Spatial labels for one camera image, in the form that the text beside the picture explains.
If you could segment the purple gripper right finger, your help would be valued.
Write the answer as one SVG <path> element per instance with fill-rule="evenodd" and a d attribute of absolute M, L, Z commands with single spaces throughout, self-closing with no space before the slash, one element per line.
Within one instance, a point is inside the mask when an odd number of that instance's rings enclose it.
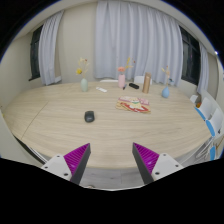
<path fill-rule="evenodd" d="M 133 144 L 132 153 L 145 184 L 183 169 L 183 166 L 170 155 L 158 154 L 137 143 Z"/>

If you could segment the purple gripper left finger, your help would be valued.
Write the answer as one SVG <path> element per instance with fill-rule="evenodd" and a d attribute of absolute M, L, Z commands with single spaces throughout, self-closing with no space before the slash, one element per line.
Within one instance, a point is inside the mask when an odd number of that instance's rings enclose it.
<path fill-rule="evenodd" d="M 90 144 L 87 143 L 66 155 L 57 154 L 42 169 L 79 185 L 90 154 Z"/>

